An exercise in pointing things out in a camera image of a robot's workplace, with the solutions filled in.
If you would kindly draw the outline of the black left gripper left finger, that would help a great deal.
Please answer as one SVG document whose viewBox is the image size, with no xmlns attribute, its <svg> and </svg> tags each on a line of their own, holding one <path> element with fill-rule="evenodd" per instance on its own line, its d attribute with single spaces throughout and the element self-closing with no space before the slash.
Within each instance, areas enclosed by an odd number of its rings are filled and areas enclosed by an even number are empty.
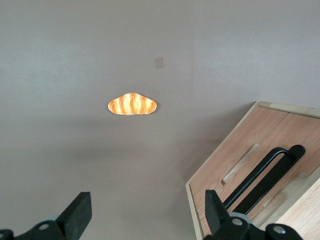
<svg viewBox="0 0 320 240">
<path fill-rule="evenodd" d="M 2 229 L 2 240 L 78 240 L 92 219 L 90 192 L 81 192 L 55 220 L 37 223 L 27 232 L 15 236 L 10 229 Z"/>
</svg>

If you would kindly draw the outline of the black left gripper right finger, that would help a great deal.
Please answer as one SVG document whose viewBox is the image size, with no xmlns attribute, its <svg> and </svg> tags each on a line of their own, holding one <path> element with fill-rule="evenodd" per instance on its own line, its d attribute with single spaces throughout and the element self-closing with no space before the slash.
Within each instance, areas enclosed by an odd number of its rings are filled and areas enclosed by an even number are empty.
<svg viewBox="0 0 320 240">
<path fill-rule="evenodd" d="M 205 191 L 205 217 L 211 234 L 206 240 L 301 240 L 291 227 L 271 223 L 260 230 L 240 216 L 230 216 L 215 190 Z"/>
</svg>

